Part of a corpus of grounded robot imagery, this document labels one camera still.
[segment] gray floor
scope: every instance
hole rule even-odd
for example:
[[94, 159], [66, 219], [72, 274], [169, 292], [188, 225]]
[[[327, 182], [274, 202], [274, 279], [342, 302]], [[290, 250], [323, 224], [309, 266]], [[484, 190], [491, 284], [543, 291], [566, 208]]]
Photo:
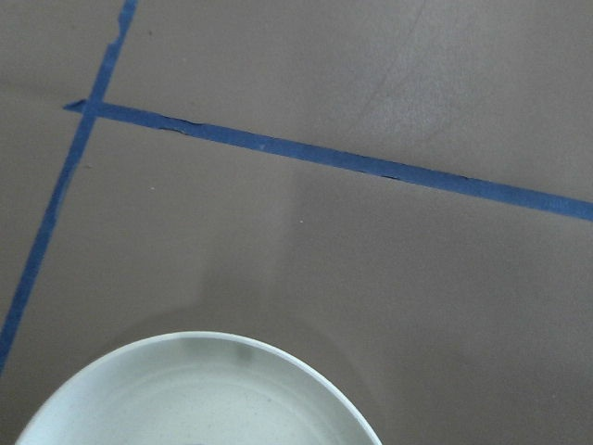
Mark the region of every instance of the gray floor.
[[[4, 318], [119, 1], [0, 6]], [[109, 102], [593, 200], [590, 2], [141, 1]], [[591, 222], [99, 120], [0, 443], [138, 338], [255, 337], [389, 443], [593, 439]]]

